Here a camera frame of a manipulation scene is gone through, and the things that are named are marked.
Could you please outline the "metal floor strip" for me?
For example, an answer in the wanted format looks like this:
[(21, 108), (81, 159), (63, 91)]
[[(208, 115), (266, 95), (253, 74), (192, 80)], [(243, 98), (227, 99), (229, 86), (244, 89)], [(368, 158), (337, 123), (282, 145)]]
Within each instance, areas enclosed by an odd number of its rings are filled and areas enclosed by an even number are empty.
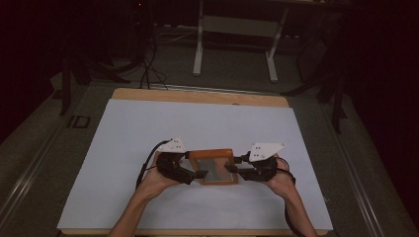
[(168, 90), (168, 91), (208, 92), (208, 93), (222, 93), (222, 94), (243, 94), (243, 95), (258, 95), (258, 96), (281, 96), (280, 93), (179, 86), (179, 85), (162, 85), (162, 84), (150, 84), (149, 89)]

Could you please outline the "metal floor rail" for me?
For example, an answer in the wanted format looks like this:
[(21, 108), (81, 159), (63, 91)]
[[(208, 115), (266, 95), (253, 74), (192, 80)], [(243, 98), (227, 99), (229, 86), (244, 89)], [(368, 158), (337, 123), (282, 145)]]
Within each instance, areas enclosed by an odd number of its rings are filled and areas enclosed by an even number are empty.
[(39, 169), (44, 162), (44, 157), (62, 129), (63, 125), (61, 123), (56, 124), (51, 129), (45, 140), (42, 142), (42, 145), (37, 150), (37, 153), (31, 159), (29, 166), (15, 183), (12, 191), (8, 194), (6, 200), (0, 206), (0, 229), (7, 225), (20, 203), (25, 198), (27, 192), (32, 186), (32, 183), (34, 182), (34, 179), (38, 175)]
[(359, 210), (361, 215), (366, 223), (367, 229), (370, 233), (371, 237), (384, 237), (382, 232), (382, 228), (377, 220), (376, 213), (372, 207), (370, 198), (368, 197), (365, 188), (360, 180), (360, 177), (356, 171), (354, 163), (352, 161), (352, 157), (345, 146), (344, 140), (340, 134), (337, 133), (335, 130), (331, 116), (329, 113), (331, 110), (324, 105), (319, 106), (320, 110), (322, 111), (323, 117), (325, 118), (328, 129), (332, 132), (333, 137), (338, 144), (340, 154), (342, 156), (342, 160), (344, 163), (344, 170), (347, 175), (348, 182), (350, 183), (352, 192), (358, 204)]

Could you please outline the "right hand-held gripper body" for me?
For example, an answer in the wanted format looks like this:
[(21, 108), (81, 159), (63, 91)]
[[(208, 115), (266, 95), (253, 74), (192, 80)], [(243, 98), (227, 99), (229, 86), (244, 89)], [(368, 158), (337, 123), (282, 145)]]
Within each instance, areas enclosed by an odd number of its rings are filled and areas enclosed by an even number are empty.
[(275, 155), (285, 149), (284, 143), (254, 143), (250, 150), (249, 163), (252, 165), (249, 174), (242, 175), (245, 181), (267, 182), (277, 173)]

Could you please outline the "white table mat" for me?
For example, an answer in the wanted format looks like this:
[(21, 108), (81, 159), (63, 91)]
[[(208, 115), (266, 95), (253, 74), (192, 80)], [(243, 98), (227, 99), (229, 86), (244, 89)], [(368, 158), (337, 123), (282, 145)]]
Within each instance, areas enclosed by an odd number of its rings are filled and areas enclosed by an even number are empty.
[[(318, 230), (333, 225), (290, 108), (111, 100), (57, 224), (64, 233), (110, 229), (134, 191), (140, 168), (160, 141), (181, 137), (189, 150), (230, 148), (247, 153), (257, 142), (283, 143), (309, 218)], [(284, 203), (265, 185), (199, 182), (166, 189), (146, 208), (141, 232), (240, 235), (287, 229)]]

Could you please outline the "black floor bracket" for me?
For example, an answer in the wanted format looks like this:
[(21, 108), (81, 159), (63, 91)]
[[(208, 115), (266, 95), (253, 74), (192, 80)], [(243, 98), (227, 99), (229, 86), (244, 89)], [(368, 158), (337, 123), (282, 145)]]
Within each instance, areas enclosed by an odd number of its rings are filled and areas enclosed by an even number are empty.
[(68, 128), (87, 128), (90, 124), (91, 118), (84, 116), (72, 116), (67, 124)]

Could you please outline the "person's right hand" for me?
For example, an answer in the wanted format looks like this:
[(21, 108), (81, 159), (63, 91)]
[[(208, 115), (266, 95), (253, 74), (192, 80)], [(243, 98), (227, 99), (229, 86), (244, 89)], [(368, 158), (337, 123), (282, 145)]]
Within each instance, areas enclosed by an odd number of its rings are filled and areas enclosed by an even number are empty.
[(288, 162), (278, 155), (275, 155), (277, 161), (277, 173), (265, 185), (279, 197), (286, 199), (290, 198), (295, 192), (295, 184), (293, 175), (290, 172)]

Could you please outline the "white metal desk frame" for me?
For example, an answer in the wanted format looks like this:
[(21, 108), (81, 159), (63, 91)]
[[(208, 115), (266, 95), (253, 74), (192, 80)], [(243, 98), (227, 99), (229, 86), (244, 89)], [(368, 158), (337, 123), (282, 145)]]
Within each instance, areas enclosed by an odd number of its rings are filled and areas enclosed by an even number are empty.
[(193, 75), (200, 76), (203, 62), (203, 36), (204, 32), (234, 34), (253, 37), (265, 37), (272, 39), (272, 46), (265, 51), (270, 81), (279, 81), (275, 65), (274, 55), (282, 36), (284, 25), (289, 14), (289, 8), (282, 11), (281, 18), (277, 22), (250, 20), (206, 15), (204, 13), (204, 0), (199, 1), (198, 40), (194, 60)]

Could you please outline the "person's left hand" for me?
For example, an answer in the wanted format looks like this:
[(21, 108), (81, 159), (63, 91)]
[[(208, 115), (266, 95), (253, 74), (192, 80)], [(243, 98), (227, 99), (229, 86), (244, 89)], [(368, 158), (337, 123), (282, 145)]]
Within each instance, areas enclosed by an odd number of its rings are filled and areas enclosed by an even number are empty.
[(155, 153), (151, 167), (146, 171), (145, 177), (137, 188), (137, 190), (147, 198), (156, 198), (165, 189), (179, 185), (179, 182), (166, 178), (158, 172), (156, 162), (159, 155), (159, 152)]

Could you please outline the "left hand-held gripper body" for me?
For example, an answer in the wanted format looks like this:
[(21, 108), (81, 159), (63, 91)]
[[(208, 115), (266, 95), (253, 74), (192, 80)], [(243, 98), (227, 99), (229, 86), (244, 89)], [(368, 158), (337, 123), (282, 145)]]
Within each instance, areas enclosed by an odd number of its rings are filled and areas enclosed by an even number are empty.
[(164, 177), (189, 185), (193, 179), (190, 177), (192, 171), (183, 168), (179, 160), (181, 155), (187, 152), (181, 137), (164, 141), (157, 147), (160, 153), (156, 166), (158, 172)]

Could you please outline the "wooden photo frame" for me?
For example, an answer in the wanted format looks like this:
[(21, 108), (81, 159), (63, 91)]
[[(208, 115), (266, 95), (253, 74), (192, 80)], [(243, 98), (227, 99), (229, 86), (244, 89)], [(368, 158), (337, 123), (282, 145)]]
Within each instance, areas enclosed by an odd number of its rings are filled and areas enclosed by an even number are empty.
[(229, 173), (225, 165), (234, 166), (233, 151), (231, 149), (193, 150), (190, 163), (196, 171), (209, 171), (204, 179), (199, 179), (204, 186), (236, 185), (236, 173)]

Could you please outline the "black metal stand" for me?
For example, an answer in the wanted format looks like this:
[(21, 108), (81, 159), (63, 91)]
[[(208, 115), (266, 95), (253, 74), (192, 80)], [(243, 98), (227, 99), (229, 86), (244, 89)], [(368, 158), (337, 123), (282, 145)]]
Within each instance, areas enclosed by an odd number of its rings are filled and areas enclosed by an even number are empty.
[(295, 89), (283, 92), (283, 96), (295, 96), (311, 88), (320, 86), (316, 95), (319, 103), (325, 104), (333, 100), (331, 122), (335, 131), (340, 134), (340, 118), (344, 115), (342, 110), (343, 91), (346, 82), (346, 63), (349, 51), (345, 49), (347, 23), (338, 25), (332, 35), (330, 43), (314, 71), (308, 76), (307, 81)]
[(119, 76), (119, 73), (128, 71), (135, 66), (135, 63), (129, 63), (120, 67), (107, 67), (94, 61), (87, 55), (79, 51), (66, 51), (61, 60), (61, 112), (63, 116), (69, 110), (71, 105), (71, 77), (74, 77), (80, 85), (88, 85), (91, 81), (89, 70), (103, 74), (107, 79), (117, 83), (127, 83), (126, 79)]

